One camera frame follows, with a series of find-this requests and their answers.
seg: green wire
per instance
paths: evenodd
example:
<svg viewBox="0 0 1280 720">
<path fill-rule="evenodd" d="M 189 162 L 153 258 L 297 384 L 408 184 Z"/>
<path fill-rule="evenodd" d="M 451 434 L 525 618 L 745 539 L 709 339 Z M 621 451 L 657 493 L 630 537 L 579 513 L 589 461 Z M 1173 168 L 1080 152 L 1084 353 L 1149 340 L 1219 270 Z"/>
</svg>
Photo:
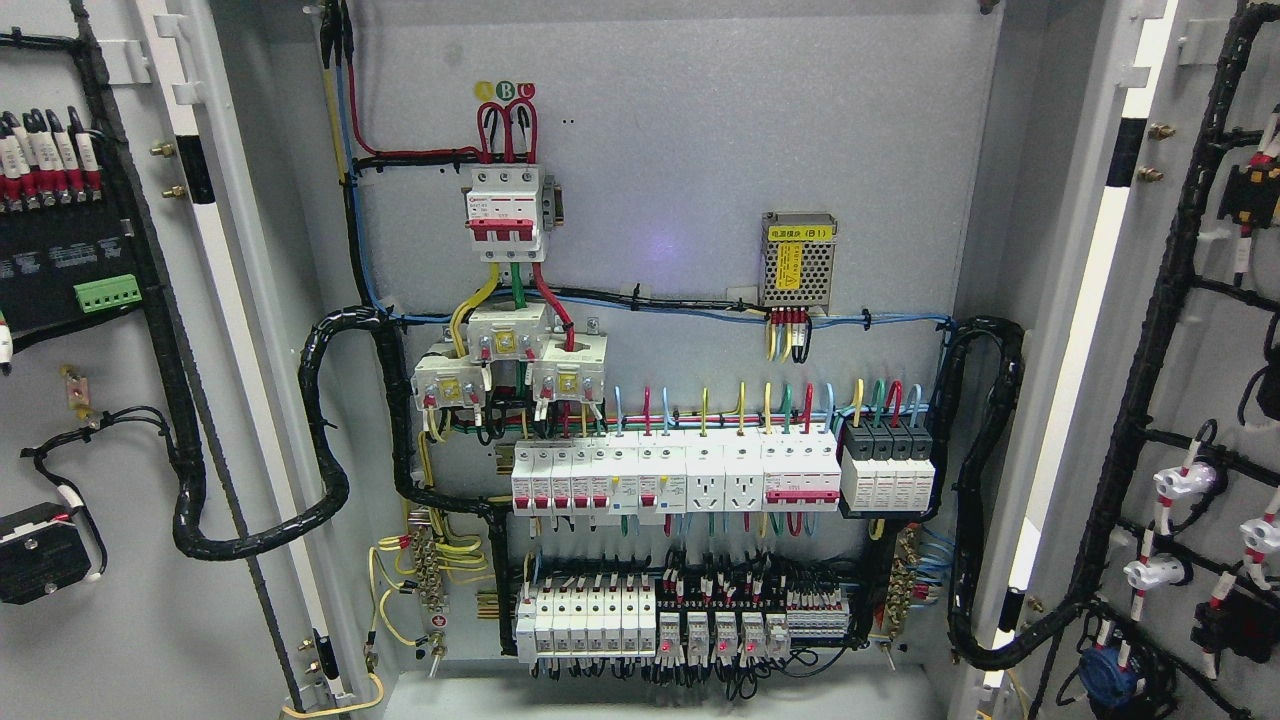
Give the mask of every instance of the green wire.
<svg viewBox="0 0 1280 720">
<path fill-rule="evenodd" d="M 520 277 L 520 263 L 511 264 L 511 297 L 516 301 L 516 310 L 527 307 L 525 304 L 525 279 Z"/>
<path fill-rule="evenodd" d="M 872 388 L 872 407 L 876 409 L 874 423 L 876 427 L 881 427 L 879 416 L 884 411 L 884 395 L 888 386 L 884 384 L 884 378 L 876 380 L 876 387 Z"/>
<path fill-rule="evenodd" d="M 782 434 L 791 434 L 791 383 L 782 388 Z"/>
</svg>

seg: blue wire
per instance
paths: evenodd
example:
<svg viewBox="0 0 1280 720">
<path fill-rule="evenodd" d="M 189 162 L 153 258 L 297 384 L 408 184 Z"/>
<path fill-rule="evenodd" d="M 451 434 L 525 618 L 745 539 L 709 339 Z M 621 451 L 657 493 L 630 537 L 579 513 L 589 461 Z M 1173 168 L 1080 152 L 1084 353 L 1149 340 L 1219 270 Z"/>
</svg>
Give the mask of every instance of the blue wire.
<svg viewBox="0 0 1280 720">
<path fill-rule="evenodd" d="M 836 388 L 827 383 L 827 429 L 836 430 Z"/>
<path fill-rule="evenodd" d="M 911 401 L 911 427 L 913 428 L 919 428 L 920 427 L 920 402 L 924 400 L 924 388 L 920 387 L 920 383 L 915 383 L 914 386 L 911 386 L 911 395 L 909 395 L 908 397 L 914 397 L 915 398 L 915 400 Z"/>
<path fill-rule="evenodd" d="M 365 210 L 364 204 L 360 201 L 360 184 L 356 183 L 356 167 L 352 159 L 355 152 L 351 147 L 351 128 L 347 124 L 347 94 L 346 83 L 337 81 L 334 85 L 338 86 L 338 124 L 339 135 L 342 135 L 342 149 L 347 155 L 347 182 L 351 183 L 351 204 L 352 213 L 356 219 L 356 254 L 360 258 L 360 275 L 365 283 L 365 291 L 369 293 L 369 301 L 372 302 L 374 307 L 388 314 L 389 316 L 413 324 L 444 324 L 448 323 L 448 318 L 433 318 L 430 315 L 402 315 L 399 313 L 392 313 L 383 305 L 381 300 L 378 297 L 374 288 L 374 278 L 369 266 L 369 247 L 365 238 Z"/>
<path fill-rule="evenodd" d="M 618 414 L 618 437 L 622 437 L 622 388 L 613 386 L 613 400 L 617 401 L 617 414 Z"/>
<path fill-rule="evenodd" d="M 671 434 L 671 425 L 675 424 L 671 420 L 671 405 L 667 404 L 667 388 L 662 388 L 662 434 Z"/>
</svg>

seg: yellow wire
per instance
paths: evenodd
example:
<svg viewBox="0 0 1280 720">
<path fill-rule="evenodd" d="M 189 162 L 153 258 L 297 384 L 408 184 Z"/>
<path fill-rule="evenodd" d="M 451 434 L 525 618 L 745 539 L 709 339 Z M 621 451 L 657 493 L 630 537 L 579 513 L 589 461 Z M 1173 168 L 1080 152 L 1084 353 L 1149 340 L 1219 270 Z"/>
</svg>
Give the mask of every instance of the yellow wire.
<svg viewBox="0 0 1280 720">
<path fill-rule="evenodd" d="M 402 635 L 399 630 L 396 629 L 396 625 L 392 625 L 390 619 L 387 618 L 387 598 L 390 597 L 393 592 L 396 591 L 389 589 L 384 592 L 383 598 L 378 601 L 378 616 L 383 619 L 383 626 L 387 628 L 387 632 L 390 633 L 393 638 L 396 638 L 396 642 L 408 647 L 417 647 L 417 643 Z"/>
<path fill-rule="evenodd" d="M 431 439 L 435 442 L 444 442 L 444 438 L 440 437 L 440 428 L 435 423 L 435 410 L 430 407 L 426 409 L 426 432 L 431 433 Z"/>
<path fill-rule="evenodd" d="M 861 427 L 863 424 L 863 391 L 867 386 L 863 383 L 861 378 L 858 378 L 858 389 L 854 391 L 854 427 Z"/>
<path fill-rule="evenodd" d="M 342 131 L 338 129 L 338 96 L 333 70 L 324 72 L 324 102 L 329 108 L 329 133 L 333 136 L 333 155 L 338 161 L 338 177 L 347 181 L 347 158 L 342 149 Z"/>
<path fill-rule="evenodd" d="M 1023 689 L 1023 684 L 1018 682 L 1018 675 L 1014 674 L 1012 667 L 1006 670 L 1006 673 L 1009 673 L 1010 682 L 1014 683 L 1014 692 L 1018 693 L 1018 703 L 1023 706 L 1023 720 L 1028 720 L 1032 716 L 1032 710 L 1027 705 L 1027 698 L 1029 696 L 1027 694 L 1027 691 Z"/>
<path fill-rule="evenodd" d="M 498 288 L 498 281 L 500 279 L 502 270 L 498 269 L 498 264 L 489 263 L 489 281 L 480 286 L 480 290 L 475 295 L 463 300 L 462 305 L 458 305 L 458 309 L 453 311 L 453 318 L 449 320 L 449 332 L 453 334 L 453 350 L 458 354 L 458 357 L 466 357 L 467 355 L 467 346 L 462 343 L 462 318 L 488 300 L 493 295 L 493 291 Z"/>
<path fill-rule="evenodd" d="M 773 383 L 764 383 L 764 434 L 773 434 Z"/>
<path fill-rule="evenodd" d="M 745 434 L 746 427 L 746 383 L 737 383 L 737 434 Z"/>
<path fill-rule="evenodd" d="M 374 700 L 369 702 L 361 702 L 360 705 L 348 705 L 347 707 L 333 707 L 329 710 L 316 710 L 315 712 L 298 712 L 288 705 L 280 708 L 282 712 L 289 717 L 298 717 L 300 720 L 306 720 L 307 717 L 328 717 L 330 715 L 342 715 L 343 712 L 356 712 L 360 710 L 369 710 L 375 705 L 380 703 L 384 697 L 387 697 L 387 688 L 383 687 L 383 680 L 376 674 L 370 673 L 369 679 L 374 682 Z"/>
</svg>

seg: wire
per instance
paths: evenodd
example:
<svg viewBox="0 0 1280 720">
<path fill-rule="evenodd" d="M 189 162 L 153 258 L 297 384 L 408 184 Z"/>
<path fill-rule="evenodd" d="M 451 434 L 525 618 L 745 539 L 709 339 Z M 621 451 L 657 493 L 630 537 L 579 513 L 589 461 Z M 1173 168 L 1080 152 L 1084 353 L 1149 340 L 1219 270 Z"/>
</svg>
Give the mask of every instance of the wire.
<svg viewBox="0 0 1280 720">
<path fill-rule="evenodd" d="M 369 702 L 361 702 L 360 705 L 348 705 L 346 707 L 332 707 L 329 710 L 317 710 L 315 712 L 298 712 L 288 705 L 280 708 L 282 712 L 289 717 L 297 717 L 298 720 L 306 720 L 308 717 L 328 717 L 332 715 L 342 715 L 346 712 L 357 712 L 360 710 L 369 710 L 376 706 L 387 697 L 387 688 L 383 687 L 383 680 L 375 673 L 369 674 L 369 679 L 374 683 L 374 700 Z"/>
<path fill-rule="evenodd" d="M 709 401 L 710 401 L 710 391 L 708 391 L 707 387 L 704 386 L 703 387 L 703 423 L 701 423 L 701 429 L 698 433 L 700 437 L 707 437 L 707 405 L 709 404 Z"/>
<path fill-rule="evenodd" d="M 568 310 L 564 309 L 564 305 L 559 301 L 559 299 L 552 293 L 552 288 L 547 286 L 547 281 L 543 279 L 543 264 L 534 263 L 532 265 L 534 284 L 538 286 L 538 293 L 541 295 L 543 300 L 545 300 L 553 310 L 556 310 L 556 314 L 559 315 L 561 324 L 564 325 L 564 351 L 573 352 L 577 350 L 573 334 L 573 319 L 570 318 Z"/>
<path fill-rule="evenodd" d="M 773 383 L 764 383 L 764 434 L 773 434 Z"/>
<path fill-rule="evenodd" d="M 741 437 L 745 434 L 746 423 L 746 382 L 741 380 L 737 383 L 737 434 Z"/>
<path fill-rule="evenodd" d="M 497 263 L 489 263 L 489 279 L 480 286 L 480 290 L 475 295 L 463 300 L 462 305 L 458 305 L 458 309 L 453 311 L 453 318 L 449 320 L 449 332 L 453 336 L 453 351 L 458 357 L 467 356 L 467 346 L 462 342 L 462 319 L 493 295 L 493 291 L 498 288 L 499 281 L 502 281 L 502 270 L 498 269 Z"/>
</svg>

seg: red wire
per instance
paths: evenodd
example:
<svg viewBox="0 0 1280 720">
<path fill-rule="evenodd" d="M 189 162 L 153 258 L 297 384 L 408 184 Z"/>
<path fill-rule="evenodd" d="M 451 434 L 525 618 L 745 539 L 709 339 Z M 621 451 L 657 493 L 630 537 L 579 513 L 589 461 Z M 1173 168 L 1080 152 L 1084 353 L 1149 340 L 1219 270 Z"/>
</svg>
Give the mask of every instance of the red wire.
<svg viewBox="0 0 1280 720">
<path fill-rule="evenodd" d="M 534 104 L 530 102 L 527 97 L 517 97 L 511 102 L 507 102 L 506 110 L 507 110 L 508 123 L 511 122 L 511 110 L 516 105 L 524 105 L 525 108 L 529 108 L 529 164 L 532 165 L 534 163 L 538 161 L 538 110 L 534 108 Z M 513 143 L 508 140 L 507 149 L 511 150 L 512 147 Z"/>
<path fill-rule="evenodd" d="M 893 415 L 890 418 L 888 425 L 891 428 L 897 427 L 897 416 L 902 413 L 902 380 L 893 380 L 888 386 L 888 395 L 884 396 L 884 409 L 888 410 L 888 402 L 893 398 L 893 393 L 897 393 L 897 400 L 893 402 Z"/>
<path fill-rule="evenodd" d="M 511 149 L 511 114 L 502 105 L 489 101 L 476 109 L 476 129 L 480 131 L 480 161 L 492 163 L 493 161 L 493 149 L 489 147 L 489 133 L 485 132 L 484 115 L 485 110 L 493 110 L 498 113 L 498 119 L 502 122 L 502 143 L 503 143 L 503 161 L 513 163 L 516 155 Z"/>
<path fill-rule="evenodd" d="M 564 309 L 564 304 L 559 301 L 558 297 L 552 292 L 552 288 L 547 287 L 547 281 L 543 279 L 543 264 L 532 263 L 534 265 L 534 284 L 538 286 L 538 292 L 541 293 L 543 300 L 545 300 L 556 314 L 559 315 L 561 324 L 564 325 L 564 350 L 567 352 L 573 352 L 577 348 L 573 334 L 573 319 L 568 316 L 568 310 Z M 649 414 L 649 405 L 645 404 L 644 414 Z"/>
<path fill-rule="evenodd" d="M 653 430 L 650 429 L 650 424 L 649 423 L 650 423 L 650 420 L 649 420 L 649 386 L 644 386 L 644 434 L 645 436 L 652 436 L 653 434 Z"/>
<path fill-rule="evenodd" d="M 352 63 L 347 63 L 347 95 L 349 96 L 351 105 L 351 132 L 356 136 L 356 143 L 360 145 L 365 152 L 370 155 L 376 155 L 378 158 L 436 158 L 448 155 L 461 155 L 465 152 L 479 151 L 475 147 L 458 147 L 456 150 L 439 149 L 439 150 L 374 150 L 367 142 L 365 142 L 365 136 L 361 133 L 360 128 L 360 109 L 357 108 L 357 95 L 356 95 L 356 68 Z"/>
<path fill-rule="evenodd" d="M 804 434 L 809 434 L 809 423 L 813 420 L 813 383 L 804 388 Z"/>
</svg>

